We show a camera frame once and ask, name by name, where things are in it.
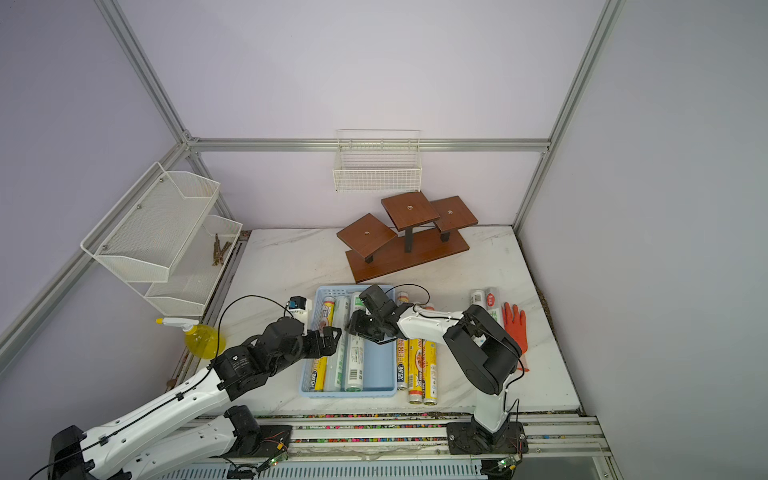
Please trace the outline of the light blue plastic basket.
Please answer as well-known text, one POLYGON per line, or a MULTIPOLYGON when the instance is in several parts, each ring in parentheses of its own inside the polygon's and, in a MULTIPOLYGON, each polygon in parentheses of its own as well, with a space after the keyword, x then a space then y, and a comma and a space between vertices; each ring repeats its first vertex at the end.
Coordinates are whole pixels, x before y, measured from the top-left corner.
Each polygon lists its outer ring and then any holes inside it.
POLYGON ((342 330, 337 353, 324 367, 307 360, 299 380, 299 393, 307 398, 376 398, 396 393, 396 345, 378 345, 353 336, 346 326, 351 314, 362 307, 363 285, 321 286, 315 294, 310 326, 333 326, 342 330))

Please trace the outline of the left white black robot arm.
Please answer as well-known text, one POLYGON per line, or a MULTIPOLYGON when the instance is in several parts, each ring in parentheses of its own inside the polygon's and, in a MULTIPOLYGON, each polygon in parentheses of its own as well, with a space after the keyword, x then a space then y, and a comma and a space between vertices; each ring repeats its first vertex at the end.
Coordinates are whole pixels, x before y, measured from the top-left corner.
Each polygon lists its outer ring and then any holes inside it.
POLYGON ((276 455, 286 436, 265 434, 237 399, 301 360, 333 355, 340 338, 336 327, 308 330, 283 317, 144 406, 89 430, 61 430, 41 470, 50 479, 156 479, 200 459, 276 455))

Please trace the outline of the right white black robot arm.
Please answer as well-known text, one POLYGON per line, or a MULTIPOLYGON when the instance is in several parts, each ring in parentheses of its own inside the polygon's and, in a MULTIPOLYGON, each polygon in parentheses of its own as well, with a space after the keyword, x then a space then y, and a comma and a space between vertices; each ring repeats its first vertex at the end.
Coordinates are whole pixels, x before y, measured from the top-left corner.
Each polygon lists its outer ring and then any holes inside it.
POLYGON ((363 308, 351 314, 349 334, 383 345, 396 340, 426 340, 445 346, 477 400, 472 415, 480 431, 495 434, 508 421, 507 389, 525 375, 522 349, 481 306, 441 312, 414 303, 398 304, 379 285, 361 294, 363 308))

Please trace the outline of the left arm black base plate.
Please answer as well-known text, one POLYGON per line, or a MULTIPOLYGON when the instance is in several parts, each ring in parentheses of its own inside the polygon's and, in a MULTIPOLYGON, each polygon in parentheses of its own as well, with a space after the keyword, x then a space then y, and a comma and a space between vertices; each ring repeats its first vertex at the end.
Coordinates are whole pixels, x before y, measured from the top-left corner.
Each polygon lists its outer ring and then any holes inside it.
POLYGON ((245 447, 241 458, 272 458, 288 450, 293 427, 285 424, 260 426, 260 440, 253 446, 245 447))

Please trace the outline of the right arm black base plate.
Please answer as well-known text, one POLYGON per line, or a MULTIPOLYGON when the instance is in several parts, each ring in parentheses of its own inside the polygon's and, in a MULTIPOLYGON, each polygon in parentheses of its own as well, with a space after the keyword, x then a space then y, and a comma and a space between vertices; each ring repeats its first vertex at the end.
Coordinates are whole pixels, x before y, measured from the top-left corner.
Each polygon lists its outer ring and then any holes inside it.
POLYGON ((452 455, 527 454, 527 435, 520 422, 506 421, 493 433, 474 420, 446 425, 448 448, 452 455))

